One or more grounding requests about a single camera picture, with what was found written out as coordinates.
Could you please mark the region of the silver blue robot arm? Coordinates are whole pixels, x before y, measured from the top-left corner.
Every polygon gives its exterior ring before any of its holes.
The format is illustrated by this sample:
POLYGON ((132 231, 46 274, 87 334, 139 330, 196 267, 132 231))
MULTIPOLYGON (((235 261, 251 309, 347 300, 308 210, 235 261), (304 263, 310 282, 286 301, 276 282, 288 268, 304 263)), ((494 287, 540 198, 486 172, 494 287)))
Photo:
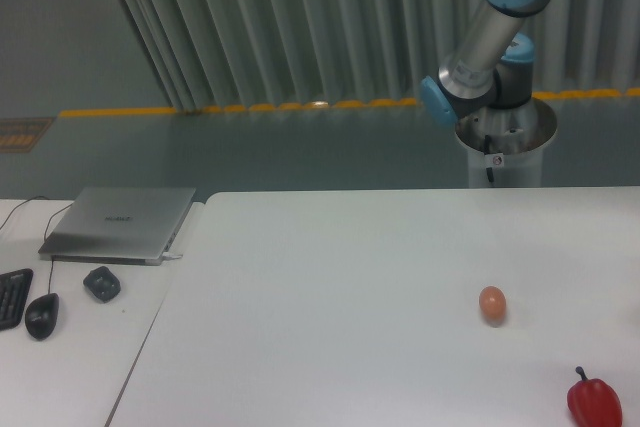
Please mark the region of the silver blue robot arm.
POLYGON ((524 21, 551 0, 482 0, 461 45, 435 78, 421 82, 421 100, 434 120, 451 125, 498 99, 496 66, 524 21))

